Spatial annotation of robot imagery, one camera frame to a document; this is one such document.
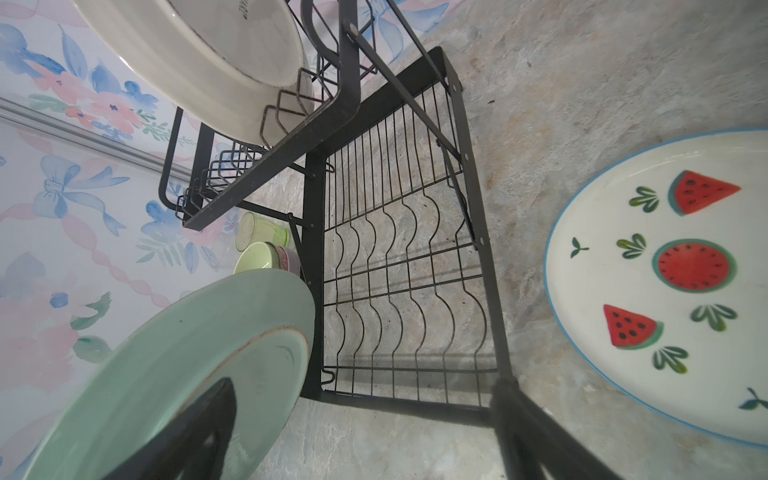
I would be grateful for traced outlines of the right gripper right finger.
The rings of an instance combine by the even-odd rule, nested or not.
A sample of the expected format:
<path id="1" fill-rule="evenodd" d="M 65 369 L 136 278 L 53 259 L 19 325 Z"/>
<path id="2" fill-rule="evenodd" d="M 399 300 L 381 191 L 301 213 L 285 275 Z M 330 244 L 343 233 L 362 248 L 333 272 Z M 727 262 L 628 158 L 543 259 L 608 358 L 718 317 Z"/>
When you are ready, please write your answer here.
<path id="1" fill-rule="evenodd" d="M 616 479 L 618 475 L 522 392 L 499 379 L 490 415 L 509 479 Z"/>

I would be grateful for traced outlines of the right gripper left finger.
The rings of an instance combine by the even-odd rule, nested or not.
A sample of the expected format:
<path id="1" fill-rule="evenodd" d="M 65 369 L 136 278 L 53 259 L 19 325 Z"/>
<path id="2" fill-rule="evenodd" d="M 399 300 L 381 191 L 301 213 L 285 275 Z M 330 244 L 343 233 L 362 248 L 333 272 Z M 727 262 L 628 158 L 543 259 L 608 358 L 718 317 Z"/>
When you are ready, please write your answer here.
<path id="1" fill-rule="evenodd" d="M 219 479 L 236 415 L 233 382 L 223 378 L 105 477 L 112 480 Z"/>

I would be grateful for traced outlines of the pale green plate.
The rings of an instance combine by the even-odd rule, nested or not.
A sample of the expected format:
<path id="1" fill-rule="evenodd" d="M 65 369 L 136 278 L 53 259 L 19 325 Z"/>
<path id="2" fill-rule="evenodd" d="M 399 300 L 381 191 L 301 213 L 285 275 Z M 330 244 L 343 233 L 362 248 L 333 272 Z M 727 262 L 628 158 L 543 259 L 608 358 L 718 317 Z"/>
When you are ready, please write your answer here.
<path id="1" fill-rule="evenodd" d="M 172 304 L 126 339 L 38 447 L 30 479 L 99 479 L 218 380 L 237 412 L 223 475 L 247 479 L 283 430 L 303 387 L 315 303 L 296 275 L 250 270 Z"/>

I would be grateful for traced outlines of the white floral plate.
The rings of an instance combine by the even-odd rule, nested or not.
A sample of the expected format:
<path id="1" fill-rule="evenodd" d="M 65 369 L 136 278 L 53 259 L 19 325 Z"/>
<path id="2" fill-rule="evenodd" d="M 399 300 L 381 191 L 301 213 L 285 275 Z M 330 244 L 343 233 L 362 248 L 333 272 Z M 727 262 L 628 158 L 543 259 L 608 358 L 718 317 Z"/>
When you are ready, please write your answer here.
<path id="1" fill-rule="evenodd" d="M 645 407 L 767 444 L 767 133 L 663 143 L 607 168 L 547 242 L 550 306 L 584 359 Z"/>

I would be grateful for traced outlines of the light green ceramic bowl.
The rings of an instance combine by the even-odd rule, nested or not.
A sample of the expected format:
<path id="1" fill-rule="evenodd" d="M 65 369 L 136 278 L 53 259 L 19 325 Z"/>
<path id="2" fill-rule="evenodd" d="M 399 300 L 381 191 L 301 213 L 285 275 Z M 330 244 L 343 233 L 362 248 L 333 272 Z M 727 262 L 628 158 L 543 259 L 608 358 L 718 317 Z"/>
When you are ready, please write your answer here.
<path id="1" fill-rule="evenodd" d="M 276 248 L 269 242 L 255 242 L 241 253 L 233 273 L 279 268 L 280 260 Z"/>

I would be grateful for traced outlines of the green glass cup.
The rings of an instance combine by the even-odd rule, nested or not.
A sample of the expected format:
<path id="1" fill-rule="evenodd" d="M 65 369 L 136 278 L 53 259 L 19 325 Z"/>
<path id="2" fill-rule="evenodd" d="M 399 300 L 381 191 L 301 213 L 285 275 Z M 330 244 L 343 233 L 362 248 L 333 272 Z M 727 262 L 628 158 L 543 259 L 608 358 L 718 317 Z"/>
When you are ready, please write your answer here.
<path id="1" fill-rule="evenodd" d="M 292 245 L 292 234 L 289 228 L 247 211 L 239 220 L 235 248 L 238 252 L 244 252 L 256 242 L 270 242 L 273 245 L 289 247 Z"/>

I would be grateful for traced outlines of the red white patterned bowl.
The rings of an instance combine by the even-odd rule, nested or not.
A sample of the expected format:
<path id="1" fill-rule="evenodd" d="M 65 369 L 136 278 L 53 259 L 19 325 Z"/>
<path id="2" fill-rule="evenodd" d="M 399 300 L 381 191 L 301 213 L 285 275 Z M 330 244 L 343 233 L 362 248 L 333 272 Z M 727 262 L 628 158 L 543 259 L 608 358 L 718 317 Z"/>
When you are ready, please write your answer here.
<path id="1" fill-rule="evenodd" d="M 280 268 L 300 276 L 301 263 L 298 254 L 294 250 L 283 246 L 276 246 L 275 250 L 278 255 Z"/>

